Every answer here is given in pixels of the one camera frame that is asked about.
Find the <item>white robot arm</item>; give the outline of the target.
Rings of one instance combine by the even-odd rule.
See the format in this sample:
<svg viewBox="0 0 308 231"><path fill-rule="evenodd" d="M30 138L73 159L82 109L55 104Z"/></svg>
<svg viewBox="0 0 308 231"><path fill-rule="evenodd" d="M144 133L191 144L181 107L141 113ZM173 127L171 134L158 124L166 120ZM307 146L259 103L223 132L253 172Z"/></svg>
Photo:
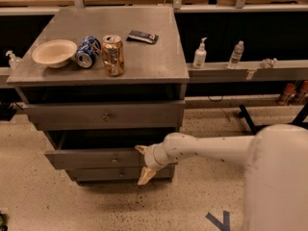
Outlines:
<svg viewBox="0 0 308 231"><path fill-rule="evenodd" d="M308 130L267 126L254 136L196 138L170 133L138 145L147 184L164 167L200 156L244 167L244 231L308 231Z"/></svg>

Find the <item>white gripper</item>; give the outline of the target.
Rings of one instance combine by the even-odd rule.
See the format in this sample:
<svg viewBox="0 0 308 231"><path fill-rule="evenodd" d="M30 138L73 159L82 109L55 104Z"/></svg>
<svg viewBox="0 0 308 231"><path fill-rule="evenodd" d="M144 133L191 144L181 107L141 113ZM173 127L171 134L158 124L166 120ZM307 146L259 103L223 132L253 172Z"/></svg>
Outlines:
<svg viewBox="0 0 308 231"><path fill-rule="evenodd" d="M139 186L146 185L155 175L156 170L166 167L170 159L161 143L146 145L136 145L135 148L144 155L144 162L147 167L141 170L141 177L138 181Z"/></svg>

